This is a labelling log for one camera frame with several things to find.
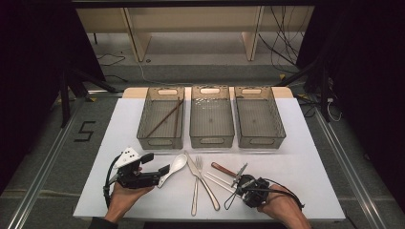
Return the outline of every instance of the translucent storage bin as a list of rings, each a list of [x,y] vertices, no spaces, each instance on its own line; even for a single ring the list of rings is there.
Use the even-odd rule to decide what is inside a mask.
[[[286,137],[270,87],[235,87],[239,148],[278,149]]]
[[[182,149],[183,101],[184,87],[148,89],[137,134],[143,150]]]
[[[228,87],[192,87],[191,146],[193,148],[231,148],[234,135]]]

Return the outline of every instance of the human hand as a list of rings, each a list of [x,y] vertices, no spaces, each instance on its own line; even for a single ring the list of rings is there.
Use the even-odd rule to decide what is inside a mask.
[[[273,184],[270,189],[288,192],[286,188]],[[299,209],[297,203],[291,197],[278,194],[268,193],[266,203],[257,208],[273,219],[280,220],[289,229],[310,228],[309,222]]]
[[[152,191],[154,187],[155,186],[128,189],[123,188],[118,182],[116,182],[114,184],[114,191],[111,195],[110,207],[108,208],[104,219],[117,223],[140,197]]]

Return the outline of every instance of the gray floor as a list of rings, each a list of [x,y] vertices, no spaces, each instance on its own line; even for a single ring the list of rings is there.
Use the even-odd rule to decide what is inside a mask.
[[[124,82],[115,76],[107,76],[107,82],[118,89],[155,86],[161,83],[184,86],[194,83],[229,86],[273,85],[280,81],[280,74],[290,75],[278,69],[296,71],[293,66],[279,60],[277,55],[271,55],[263,42],[258,44],[255,61],[246,61],[242,38],[238,33],[155,34],[145,61],[140,65],[134,61],[126,35],[99,34],[97,38],[98,45],[95,45],[93,36],[89,34],[89,39],[98,56],[105,53],[125,56],[125,59],[119,63],[102,67],[106,75],[116,75],[127,80]],[[265,33],[263,38],[270,42],[274,39],[274,34]],[[293,45],[299,49],[299,44],[300,39],[297,38]],[[278,44],[276,47],[278,51],[283,51],[283,45]],[[99,62],[102,65],[108,65],[119,59],[120,57],[105,56],[100,58]],[[290,87],[291,90],[295,94],[302,94],[304,81],[305,78],[302,78],[294,82]],[[89,90],[99,90],[92,84],[86,85]],[[86,228],[89,225],[88,221],[75,219],[72,214],[93,166],[119,94],[95,93],[90,97],[94,99],[85,101],[77,110],[72,127],[55,159],[55,164],[41,187],[33,208],[28,213],[23,228]],[[77,105],[78,102],[74,101],[73,96],[72,99],[72,105]],[[311,115],[314,110],[309,110],[310,108],[309,105],[303,105],[303,114]],[[86,125],[86,128],[94,133],[89,141],[77,142],[76,139],[87,137],[79,133],[84,121],[94,122]],[[357,199],[325,135],[317,114],[306,117],[306,121],[342,208],[358,228],[372,228],[362,209],[361,201]],[[61,106],[58,101],[55,101],[32,153],[22,161],[8,188],[0,197],[0,228],[6,228],[9,225],[19,203],[30,189],[53,147],[53,142],[61,132],[60,124]],[[364,158],[364,151],[346,120],[342,118],[338,122],[332,121],[330,125],[336,132],[355,172],[370,194],[386,228],[405,228],[404,214],[379,178],[373,165]],[[337,223],[312,222],[312,225],[315,228],[354,228],[348,219]],[[120,224],[120,228],[140,229],[143,226],[144,223],[140,221],[123,221]],[[206,228],[214,228],[213,226],[206,225]],[[205,225],[193,226],[193,228],[204,227]],[[181,225],[174,224],[171,228],[181,228]]]

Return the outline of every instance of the spoon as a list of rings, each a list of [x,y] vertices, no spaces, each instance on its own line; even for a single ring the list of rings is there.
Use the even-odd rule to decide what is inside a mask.
[[[172,165],[170,166],[169,173],[160,178],[158,188],[161,188],[161,186],[163,186],[164,181],[166,181],[170,177],[170,175],[176,173],[178,170],[184,167],[185,163],[187,163],[187,156],[184,154],[177,155],[176,158],[173,160]]]

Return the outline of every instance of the floor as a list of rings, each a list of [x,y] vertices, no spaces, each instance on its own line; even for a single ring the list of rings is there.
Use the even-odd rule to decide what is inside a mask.
[[[295,37],[291,46],[299,50],[302,34],[294,35],[291,35]],[[140,64],[135,62],[126,34],[97,34],[96,37],[98,44],[89,34],[107,83],[118,89],[196,83],[274,85],[280,82],[282,75],[289,76],[289,72],[297,71],[285,59],[271,53],[262,40],[259,40],[255,60],[247,61],[242,37],[233,32],[154,34],[145,60]],[[272,46],[276,34],[266,32],[262,37]],[[274,49],[287,55],[281,42]],[[294,94],[304,94],[305,79],[289,86]],[[15,216],[25,216],[18,228],[86,228],[89,225],[88,221],[75,219],[72,214],[121,94],[101,92],[90,83],[86,83],[86,87],[92,99],[71,96],[74,115],[64,129],[60,128],[60,101],[55,101],[32,153],[22,161],[0,197],[0,228],[16,225],[12,220],[19,218]],[[306,96],[313,100],[317,98],[316,94]],[[313,227],[405,228],[404,213],[367,160],[344,114],[339,121],[325,123],[317,106],[304,100],[299,102],[332,187],[347,213],[347,219],[341,222],[312,222]],[[330,113],[338,120],[340,111],[336,107],[330,106]],[[83,123],[87,123],[86,128],[93,132],[88,141],[80,141],[88,137],[80,133]],[[226,228],[223,224],[166,223],[165,226]],[[123,221],[119,228],[163,227],[161,224]]]

